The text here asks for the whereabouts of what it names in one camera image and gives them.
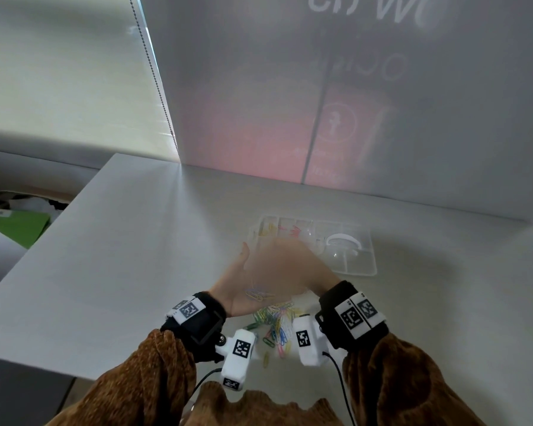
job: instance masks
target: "qr code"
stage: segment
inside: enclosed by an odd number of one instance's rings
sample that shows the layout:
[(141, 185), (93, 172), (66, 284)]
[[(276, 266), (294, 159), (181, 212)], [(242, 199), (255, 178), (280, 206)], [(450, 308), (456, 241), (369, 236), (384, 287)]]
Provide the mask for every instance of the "qr code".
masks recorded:
[(233, 349), (233, 354), (237, 356), (244, 357), (245, 359), (249, 357), (249, 351), (251, 350), (251, 345), (245, 341), (237, 339), (235, 341), (235, 348)]
[(188, 319), (192, 315), (198, 313), (199, 309), (193, 304), (193, 302), (190, 302), (182, 306), (179, 311)]
[(349, 329), (353, 329), (358, 324), (361, 324), (363, 322), (361, 315), (359, 315), (357, 310), (353, 307), (348, 309), (346, 312), (342, 312), (340, 316), (343, 322), (346, 323), (346, 326), (348, 326)]
[(188, 301), (181, 301), (176, 306), (174, 306), (172, 309), (179, 309), (180, 307), (184, 306)]
[(232, 388), (233, 390), (238, 390), (239, 389), (239, 385), (240, 384), (237, 383), (237, 381), (229, 380), (229, 378), (225, 378), (223, 380), (223, 386)]
[(365, 316), (365, 318), (369, 319), (377, 314), (377, 310), (373, 307), (373, 305), (371, 305), (371, 302), (367, 299), (358, 303), (357, 306), (359, 307), (359, 309), (361, 309), (362, 314)]
[(299, 347), (307, 347), (310, 345), (310, 338), (308, 337), (308, 331), (301, 330), (300, 332), (296, 332), (296, 337), (298, 338)]

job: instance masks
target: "black wristband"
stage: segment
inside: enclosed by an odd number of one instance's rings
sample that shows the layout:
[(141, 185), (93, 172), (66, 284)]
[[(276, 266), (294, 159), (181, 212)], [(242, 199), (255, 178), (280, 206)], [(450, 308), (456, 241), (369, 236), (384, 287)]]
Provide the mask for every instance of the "black wristband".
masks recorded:
[(360, 337), (354, 337), (351, 330), (356, 328), (357, 322), (350, 322), (346, 325), (344, 318), (336, 312), (336, 307), (348, 301), (350, 298), (358, 295), (358, 291), (348, 281), (341, 281), (339, 284), (331, 288), (320, 297), (320, 307), (322, 310), (316, 314), (315, 318), (320, 325), (320, 329), (327, 336), (328, 340), (334, 348), (344, 348), (348, 351), (356, 351), (361, 348), (374, 348), (375, 345), (389, 333), (389, 328), (384, 321), (371, 325), (370, 322), (375, 322), (371, 317), (379, 317), (379, 314), (373, 306), (369, 304), (372, 309), (370, 314), (363, 314), (360, 307), (350, 302), (352, 309), (352, 317), (354, 321), (359, 320), (359, 324), (367, 326), (369, 329)]
[(215, 351), (215, 345), (220, 341), (221, 329), (227, 319), (227, 313), (209, 293), (201, 291), (194, 296), (205, 305), (205, 309), (189, 317), (182, 324), (178, 324), (174, 317), (169, 316), (160, 330), (173, 332), (183, 342), (185, 348), (193, 354), (196, 362), (220, 362), (223, 356)]

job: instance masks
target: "white table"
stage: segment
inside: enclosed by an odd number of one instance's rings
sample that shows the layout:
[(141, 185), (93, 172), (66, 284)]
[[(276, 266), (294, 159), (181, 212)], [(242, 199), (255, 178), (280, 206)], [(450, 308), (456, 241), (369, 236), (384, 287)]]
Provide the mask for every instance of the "white table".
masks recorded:
[[(392, 331), (488, 424), (533, 425), (533, 224), (139, 157), (115, 155), (2, 281), (0, 358), (97, 378), (209, 288), (262, 214), (369, 226), (378, 274), (352, 280)], [(325, 396), (346, 419), (332, 369), (257, 362), (246, 388)]]

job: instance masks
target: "plastic tray compartment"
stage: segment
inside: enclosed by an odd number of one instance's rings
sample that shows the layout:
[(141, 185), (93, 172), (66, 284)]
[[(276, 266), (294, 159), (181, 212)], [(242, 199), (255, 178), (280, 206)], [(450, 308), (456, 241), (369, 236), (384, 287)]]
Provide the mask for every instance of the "plastic tray compartment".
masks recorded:
[(362, 226), (268, 215), (250, 229), (249, 246), (259, 250), (273, 237), (302, 240), (334, 272), (377, 274), (370, 231)]

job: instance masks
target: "green folder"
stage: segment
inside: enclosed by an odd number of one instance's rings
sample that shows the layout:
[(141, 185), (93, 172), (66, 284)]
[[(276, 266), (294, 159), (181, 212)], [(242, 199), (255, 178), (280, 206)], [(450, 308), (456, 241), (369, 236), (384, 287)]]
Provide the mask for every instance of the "green folder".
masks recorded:
[(49, 215), (42, 212), (0, 209), (0, 233), (24, 248), (37, 241), (48, 223)]

